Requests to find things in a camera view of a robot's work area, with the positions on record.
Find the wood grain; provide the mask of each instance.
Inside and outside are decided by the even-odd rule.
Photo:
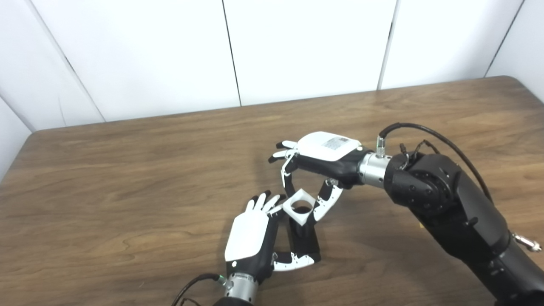
[[[224,271],[247,199],[282,191],[280,165],[267,163],[276,142],[323,130],[372,146],[396,121],[453,140],[510,228],[544,241],[544,105],[512,78],[442,83],[34,133],[0,185],[1,304],[169,305],[197,274]],[[423,138],[395,131],[389,153]],[[322,179],[295,173],[313,194]],[[322,262],[275,273],[257,305],[492,305],[381,190],[345,192],[317,231]],[[201,282],[188,296],[211,305],[221,294]]]

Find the white wall panel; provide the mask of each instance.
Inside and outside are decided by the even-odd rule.
[[[401,0],[382,89],[481,78],[522,0]]]
[[[242,105],[375,90],[395,0],[225,0]]]
[[[525,0],[487,76],[512,76],[544,101],[544,1]]]
[[[0,96],[36,130],[102,122],[47,34],[28,2],[0,1]]]
[[[107,121],[239,106],[221,0],[33,0]]]
[[[30,130],[0,98],[0,181],[29,135]]]

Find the cable connector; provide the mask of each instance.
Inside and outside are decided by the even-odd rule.
[[[219,276],[219,279],[217,280],[217,282],[218,282],[221,286],[225,287],[226,290],[230,290],[230,289],[233,287],[233,285],[234,285],[234,284],[232,283],[232,281],[228,280],[226,277],[224,277],[224,276],[222,276],[222,275]]]
[[[512,237],[514,240],[525,246],[529,251],[531,252],[540,252],[542,251],[542,248],[540,247],[540,244],[534,240],[528,239],[526,237],[523,237],[521,235],[516,234],[515,232],[512,233]]]
[[[376,141],[376,157],[384,158],[385,157],[385,138],[378,136]]]

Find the barcode label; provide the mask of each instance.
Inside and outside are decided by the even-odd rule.
[[[338,150],[341,146],[348,143],[351,139],[337,136],[335,138],[331,138],[327,140],[324,144],[321,146],[324,146],[326,148],[332,149],[332,150]]]

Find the silver metal fitting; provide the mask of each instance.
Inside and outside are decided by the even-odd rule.
[[[338,180],[328,178],[325,180],[325,184],[327,184],[327,186],[338,186]]]
[[[255,303],[259,284],[257,280],[245,273],[233,273],[228,277],[232,286],[225,291],[225,296],[243,299],[251,304]]]
[[[534,241],[534,240],[527,239],[526,237],[518,235],[515,232],[512,233],[512,237],[514,238],[514,240],[517,243],[525,246],[531,252],[540,252],[540,251],[542,251],[542,248],[540,247],[540,244],[538,242]]]
[[[378,188],[384,187],[384,177],[387,165],[391,161],[391,156],[384,155],[379,158],[377,153],[366,154],[359,164],[359,178],[366,185],[371,185]]]
[[[378,139],[376,141],[376,157],[385,157],[385,138],[381,138],[380,136],[378,136]]]
[[[232,286],[233,286],[233,282],[231,282],[230,280],[228,280],[226,277],[224,277],[222,275],[219,276],[219,279],[217,280],[217,282],[221,286],[225,287],[225,289],[227,291],[230,290],[232,288]]]

